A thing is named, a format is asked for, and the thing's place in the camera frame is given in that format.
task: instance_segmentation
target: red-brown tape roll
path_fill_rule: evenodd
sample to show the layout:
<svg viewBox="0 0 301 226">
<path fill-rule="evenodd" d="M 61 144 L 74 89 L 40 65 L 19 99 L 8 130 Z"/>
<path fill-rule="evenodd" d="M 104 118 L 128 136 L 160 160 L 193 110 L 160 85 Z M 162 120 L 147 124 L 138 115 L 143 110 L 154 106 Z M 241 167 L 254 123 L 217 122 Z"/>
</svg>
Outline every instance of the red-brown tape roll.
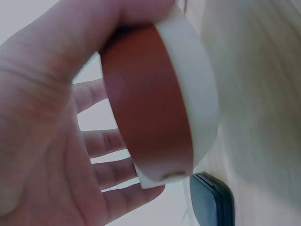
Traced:
<svg viewBox="0 0 301 226">
<path fill-rule="evenodd" d="M 154 181 L 191 175 L 193 147 L 186 109 L 155 26 L 118 30 L 101 58 L 112 111 L 136 166 Z"/>
</svg>

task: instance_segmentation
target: smartphone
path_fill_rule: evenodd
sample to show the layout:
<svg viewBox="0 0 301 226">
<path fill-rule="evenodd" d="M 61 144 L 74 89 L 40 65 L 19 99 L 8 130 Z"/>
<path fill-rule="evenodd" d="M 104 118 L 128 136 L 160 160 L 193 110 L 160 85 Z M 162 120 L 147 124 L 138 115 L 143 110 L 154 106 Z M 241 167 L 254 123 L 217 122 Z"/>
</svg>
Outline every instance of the smartphone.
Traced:
<svg viewBox="0 0 301 226">
<path fill-rule="evenodd" d="M 203 172 L 190 177 L 194 214 L 200 226 L 234 226 L 234 199 L 229 187 Z"/>
</svg>

